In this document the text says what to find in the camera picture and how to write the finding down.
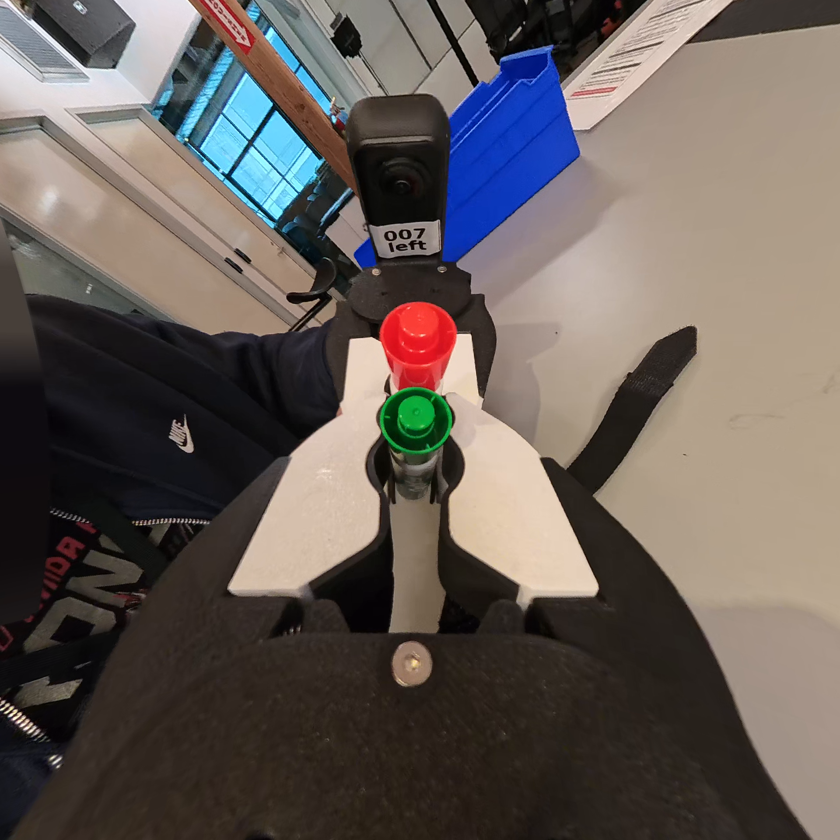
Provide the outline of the green marker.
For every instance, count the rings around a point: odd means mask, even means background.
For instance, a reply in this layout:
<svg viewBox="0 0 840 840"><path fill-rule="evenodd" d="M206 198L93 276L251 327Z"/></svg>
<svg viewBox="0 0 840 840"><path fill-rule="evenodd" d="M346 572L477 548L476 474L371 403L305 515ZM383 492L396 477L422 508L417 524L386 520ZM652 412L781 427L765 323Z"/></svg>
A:
<svg viewBox="0 0 840 840"><path fill-rule="evenodd" d="M391 474L388 497L435 503L442 478L442 456L454 415L438 393L413 386L389 395L377 414Z"/></svg>

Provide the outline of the person's left forearm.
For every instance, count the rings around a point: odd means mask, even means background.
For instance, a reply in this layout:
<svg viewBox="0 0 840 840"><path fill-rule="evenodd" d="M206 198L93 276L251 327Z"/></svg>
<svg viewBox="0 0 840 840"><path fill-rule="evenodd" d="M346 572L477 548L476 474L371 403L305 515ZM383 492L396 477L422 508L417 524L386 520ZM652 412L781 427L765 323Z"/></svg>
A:
<svg viewBox="0 0 840 840"><path fill-rule="evenodd" d="M266 335L181 329L196 388L185 417L196 454L228 494L339 413L327 355L333 324Z"/></svg>

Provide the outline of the printed paper sheet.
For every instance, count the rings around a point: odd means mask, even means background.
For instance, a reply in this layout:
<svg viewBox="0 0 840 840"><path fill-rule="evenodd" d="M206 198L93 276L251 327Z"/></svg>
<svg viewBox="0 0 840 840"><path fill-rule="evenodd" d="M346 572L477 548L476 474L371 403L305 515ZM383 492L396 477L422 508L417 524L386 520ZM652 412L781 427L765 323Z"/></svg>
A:
<svg viewBox="0 0 840 840"><path fill-rule="evenodd" d="M729 1L647 1L563 82L573 131L603 121Z"/></svg>

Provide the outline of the red marker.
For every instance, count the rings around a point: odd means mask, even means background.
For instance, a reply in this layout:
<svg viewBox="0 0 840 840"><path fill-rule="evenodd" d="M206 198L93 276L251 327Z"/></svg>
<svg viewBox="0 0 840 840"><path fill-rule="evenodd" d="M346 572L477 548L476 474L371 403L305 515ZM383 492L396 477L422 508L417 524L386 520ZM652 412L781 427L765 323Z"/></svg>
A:
<svg viewBox="0 0 840 840"><path fill-rule="evenodd" d="M392 374L392 391L422 387L436 392L457 335L453 318L433 303L412 301L393 309L379 333Z"/></svg>

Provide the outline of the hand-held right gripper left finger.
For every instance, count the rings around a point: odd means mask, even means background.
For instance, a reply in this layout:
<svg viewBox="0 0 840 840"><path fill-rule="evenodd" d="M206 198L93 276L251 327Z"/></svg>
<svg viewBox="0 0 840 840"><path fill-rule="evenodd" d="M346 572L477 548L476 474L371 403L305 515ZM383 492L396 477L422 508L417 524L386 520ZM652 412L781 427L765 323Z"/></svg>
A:
<svg viewBox="0 0 840 840"><path fill-rule="evenodd" d="M384 401L347 404L289 456L229 594L393 606L390 499L375 471Z"/></svg>

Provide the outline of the large blue plastic bin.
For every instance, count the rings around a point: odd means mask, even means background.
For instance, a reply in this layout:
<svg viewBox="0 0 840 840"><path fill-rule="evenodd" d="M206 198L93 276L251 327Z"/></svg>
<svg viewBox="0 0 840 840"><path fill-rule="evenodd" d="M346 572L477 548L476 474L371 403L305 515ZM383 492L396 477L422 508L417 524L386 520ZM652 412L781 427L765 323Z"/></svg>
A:
<svg viewBox="0 0 840 840"><path fill-rule="evenodd" d="M554 52L503 57L450 115L445 261L465 257L579 158Z"/></svg>

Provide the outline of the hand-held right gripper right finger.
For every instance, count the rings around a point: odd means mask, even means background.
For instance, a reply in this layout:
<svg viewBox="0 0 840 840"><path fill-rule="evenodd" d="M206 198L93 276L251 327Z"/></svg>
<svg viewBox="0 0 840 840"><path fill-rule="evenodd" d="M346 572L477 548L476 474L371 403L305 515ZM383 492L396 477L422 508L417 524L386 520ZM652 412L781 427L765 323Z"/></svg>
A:
<svg viewBox="0 0 840 840"><path fill-rule="evenodd" d="M591 598L599 584L538 452L461 395L440 461L440 582L462 607Z"/></svg>

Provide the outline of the black wall speaker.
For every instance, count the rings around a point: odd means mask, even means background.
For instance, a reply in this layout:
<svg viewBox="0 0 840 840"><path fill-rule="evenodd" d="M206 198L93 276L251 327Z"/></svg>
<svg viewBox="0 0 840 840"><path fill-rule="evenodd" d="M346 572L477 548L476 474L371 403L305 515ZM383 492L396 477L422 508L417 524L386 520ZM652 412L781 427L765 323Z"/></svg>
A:
<svg viewBox="0 0 840 840"><path fill-rule="evenodd" d="M136 28L131 16L114 1L34 1L31 16L91 69L116 68Z"/></svg>

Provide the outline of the black office chair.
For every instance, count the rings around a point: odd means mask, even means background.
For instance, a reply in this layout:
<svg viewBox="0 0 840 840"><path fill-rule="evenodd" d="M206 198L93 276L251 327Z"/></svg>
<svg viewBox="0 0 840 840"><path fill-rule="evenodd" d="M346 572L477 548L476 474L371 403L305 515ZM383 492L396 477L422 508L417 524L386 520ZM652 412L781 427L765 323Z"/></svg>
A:
<svg viewBox="0 0 840 840"><path fill-rule="evenodd" d="M324 255L316 231L300 224L297 220L285 224L281 233L295 246L299 255L316 271L309 290L293 291L287 294L289 303L301 305L306 302L327 300L330 297L330 290L338 278L338 270L334 262Z"/></svg>

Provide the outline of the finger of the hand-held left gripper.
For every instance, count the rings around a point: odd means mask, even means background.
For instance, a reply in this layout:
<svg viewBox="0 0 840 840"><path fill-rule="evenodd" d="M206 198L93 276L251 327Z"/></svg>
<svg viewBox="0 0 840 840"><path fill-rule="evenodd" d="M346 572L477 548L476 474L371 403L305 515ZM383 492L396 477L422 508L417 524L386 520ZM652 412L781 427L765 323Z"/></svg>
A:
<svg viewBox="0 0 840 840"><path fill-rule="evenodd" d="M452 353L452 392L463 398L477 398L476 359L472 336L459 333Z"/></svg>
<svg viewBox="0 0 840 840"><path fill-rule="evenodd" d="M349 344L342 398L342 417L376 421L385 402L391 369L378 339L352 339Z"/></svg>

